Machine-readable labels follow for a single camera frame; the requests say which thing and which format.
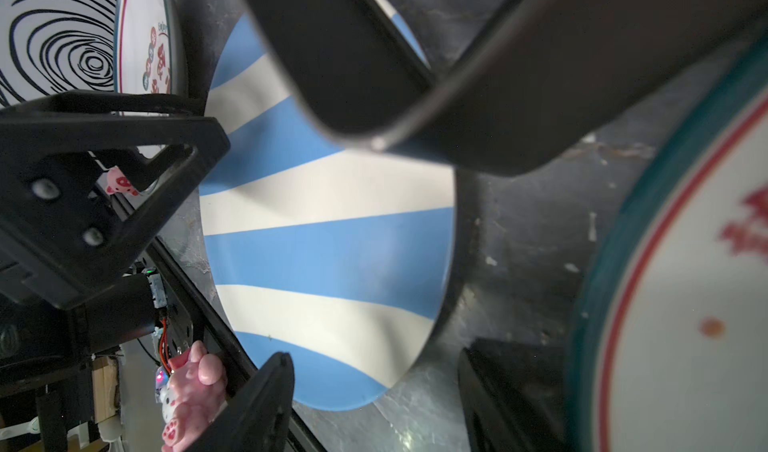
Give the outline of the blue striped plate front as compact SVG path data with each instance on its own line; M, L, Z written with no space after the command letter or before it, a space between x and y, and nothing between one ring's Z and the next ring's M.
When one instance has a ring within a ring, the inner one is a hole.
M231 148L201 184L217 296L256 365L295 367L295 399L363 407L413 366L452 261L455 174L344 150L292 98L250 19L230 34L206 106Z

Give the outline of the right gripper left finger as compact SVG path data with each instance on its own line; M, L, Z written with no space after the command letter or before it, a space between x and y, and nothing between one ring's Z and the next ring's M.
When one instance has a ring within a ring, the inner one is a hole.
M291 356L274 354L188 449L282 451L289 430L294 384Z

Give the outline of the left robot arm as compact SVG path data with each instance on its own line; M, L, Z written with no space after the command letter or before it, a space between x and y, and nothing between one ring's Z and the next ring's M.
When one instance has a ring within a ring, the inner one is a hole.
M320 132L513 176L553 159L767 10L767 0L506 0L432 79L373 0L245 0ZM225 156L175 95L68 91L1 113L1 292L109 290Z

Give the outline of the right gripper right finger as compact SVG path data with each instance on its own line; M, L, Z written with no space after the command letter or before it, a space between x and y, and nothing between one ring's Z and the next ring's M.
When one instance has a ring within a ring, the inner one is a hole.
M480 338L458 358L472 451L565 451L565 349Z

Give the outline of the red characters plate green rim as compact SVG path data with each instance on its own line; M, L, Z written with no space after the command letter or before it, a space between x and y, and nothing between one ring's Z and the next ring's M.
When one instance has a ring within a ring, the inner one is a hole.
M169 0L118 0L114 89L120 94L173 94L172 13Z

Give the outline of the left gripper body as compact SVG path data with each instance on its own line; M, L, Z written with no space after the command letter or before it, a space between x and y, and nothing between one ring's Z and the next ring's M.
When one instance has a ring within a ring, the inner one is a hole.
M200 101L70 91L1 113L1 292L68 310L111 288L227 154Z

